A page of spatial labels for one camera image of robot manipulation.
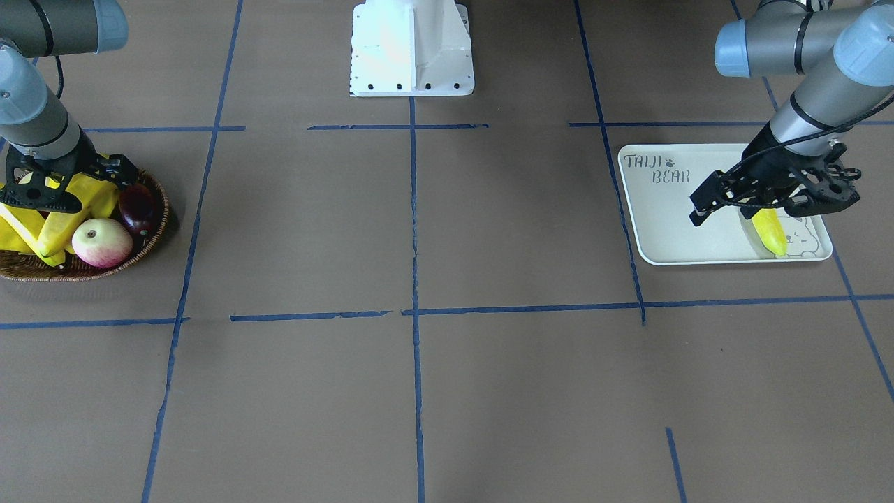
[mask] brown basket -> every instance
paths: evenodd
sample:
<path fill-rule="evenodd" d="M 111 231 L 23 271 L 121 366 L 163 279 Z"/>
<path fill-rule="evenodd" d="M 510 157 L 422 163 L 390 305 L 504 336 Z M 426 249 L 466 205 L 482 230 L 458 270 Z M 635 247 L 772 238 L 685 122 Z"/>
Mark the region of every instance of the brown basket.
<path fill-rule="evenodd" d="M 137 180 L 146 185 L 162 201 L 162 219 L 154 234 L 145 237 L 142 243 L 134 240 L 131 257 L 124 263 L 114 268 L 98 269 L 84 263 L 77 256 L 70 255 L 60 268 L 51 268 L 37 255 L 23 255 L 17 251 L 0 251 L 0 277 L 14 281 L 89 281 L 111 276 L 142 260 L 156 246 L 164 232 L 171 215 L 171 204 L 164 192 L 164 187 L 158 183 L 155 177 L 140 169 Z"/>

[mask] robotic arm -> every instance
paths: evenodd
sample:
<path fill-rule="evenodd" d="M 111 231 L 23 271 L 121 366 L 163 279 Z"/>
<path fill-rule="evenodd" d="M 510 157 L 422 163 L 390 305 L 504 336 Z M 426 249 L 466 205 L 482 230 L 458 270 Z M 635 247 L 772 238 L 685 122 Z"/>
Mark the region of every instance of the robotic arm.
<path fill-rule="evenodd" d="M 894 98 L 894 0 L 836 11 L 763 0 L 755 16 L 723 27 L 715 47 L 726 76 L 807 73 L 726 173 L 715 171 L 690 195 L 700 226 L 724 206 L 750 219 L 765 208 L 792 217 L 841 211 L 860 199 L 860 171 L 839 158 L 841 138 Z"/>
<path fill-rule="evenodd" d="M 127 35 L 115 0 L 0 0 L 0 136 L 10 143 L 0 202 L 76 213 L 80 201 L 65 191 L 75 174 L 121 186 L 136 181 L 127 158 L 97 154 L 29 61 L 118 49 Z"/>

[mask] pink apple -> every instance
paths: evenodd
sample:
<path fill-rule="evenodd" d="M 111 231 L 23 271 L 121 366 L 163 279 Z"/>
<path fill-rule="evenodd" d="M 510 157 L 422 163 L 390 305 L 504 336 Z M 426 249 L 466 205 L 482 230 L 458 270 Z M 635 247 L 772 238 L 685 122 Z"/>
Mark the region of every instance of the pink apple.
<path fill-rule="evenodd" d="M 74 231 L 72 248 L 89 265 L 107 269 L 127 259 L 133 250 L 133 238 L 117 220 L 92 218 Z"/>

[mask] white metal bracket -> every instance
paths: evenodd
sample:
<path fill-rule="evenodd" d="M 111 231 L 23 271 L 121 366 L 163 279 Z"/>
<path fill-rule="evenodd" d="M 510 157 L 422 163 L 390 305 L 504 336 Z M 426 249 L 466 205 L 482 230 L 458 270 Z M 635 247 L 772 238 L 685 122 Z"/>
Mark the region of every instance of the white metal bracket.
<path fill-rule="evenodd" d="M 354 8 L 350 94 L 465 96 L 475 88 L 468 9 L 454 0 L 366 0 Z"/>

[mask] white tray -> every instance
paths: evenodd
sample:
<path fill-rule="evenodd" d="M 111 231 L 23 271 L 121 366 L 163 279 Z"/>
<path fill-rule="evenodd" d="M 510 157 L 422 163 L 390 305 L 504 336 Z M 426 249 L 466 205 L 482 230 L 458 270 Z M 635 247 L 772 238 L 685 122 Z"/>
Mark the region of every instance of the white tray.
<path fill-rule="evenodd" d="M 714 212 L 692 225 L 691 194 L 715 170 L 727 171 L 745 144 L 628 145 L 618 153 L 630 219 L 643 259 L 656 266 L 826 260 L 832 243 L 820 217 L 793 218 L 779 209 L 789 254 L 761 244 L 737 208 Z"/>

